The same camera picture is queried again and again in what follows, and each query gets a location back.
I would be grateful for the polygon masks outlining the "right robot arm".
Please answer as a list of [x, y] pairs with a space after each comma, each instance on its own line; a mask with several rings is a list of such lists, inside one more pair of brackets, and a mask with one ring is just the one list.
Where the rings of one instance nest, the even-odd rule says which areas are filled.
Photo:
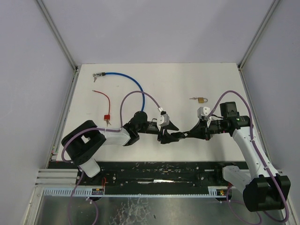
[[162, 130], [162, 144], [177, 142], [185, 138], [209, 140], [212, 135], [229, 133], [237, 143], [247, 163], [249, 174], [237, 166], [225, 166], [222, 169], [224, 180], [235, 186], [243, 196], [246, 208], [250, 212], [282, 210], [287, 208], [286, 200], [290, 190], [290, 180], [281, 176], [266, 157], [257, 142], [252, 120], [241, 116], [235, 102], [220, 104], [222, 119], [206, 119], [210, 109], [198, 109], [198, 123], [187, 132], [180, 132], [171, 123], [165, 111], [160, 112], [158, 125]]

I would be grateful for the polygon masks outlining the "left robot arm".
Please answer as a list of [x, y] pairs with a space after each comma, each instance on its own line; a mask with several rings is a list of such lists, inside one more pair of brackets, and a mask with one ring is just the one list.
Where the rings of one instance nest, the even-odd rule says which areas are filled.
[[138, 111], [120, 129], [97, 127], [94, 121], [87, 120], [62, 139], [62, 161], [73, 163], [92, 178], [100, 173], [100, 167], [94, 159], [94, 154], [100, 147], [133, 145], [139, 141], [140, 133], [157, 135], [161, 144], [177, 142], [184, 137], [165, 111], [161, 112], [156, 121], [148, 121], [147, 114]]

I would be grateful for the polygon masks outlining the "black padlock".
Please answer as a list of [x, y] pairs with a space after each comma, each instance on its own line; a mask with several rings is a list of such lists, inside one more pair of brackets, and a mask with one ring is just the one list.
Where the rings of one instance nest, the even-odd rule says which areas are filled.
[[171, 133], [171, 136], [181, 140], [181, 139], [185, 139], [187, 137], [187, 133], [186, 132], [175, 132], [175, 133]]

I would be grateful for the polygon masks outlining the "small brass padlock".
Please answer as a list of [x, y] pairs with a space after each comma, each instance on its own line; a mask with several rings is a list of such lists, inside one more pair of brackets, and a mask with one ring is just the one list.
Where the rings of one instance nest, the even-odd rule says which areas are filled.
[[198, 103], [203, 104], [203, 103], [207, 103], [208, 99], [204, 98], [204, 97], [198, 97], [197, 101], [198, 101]]

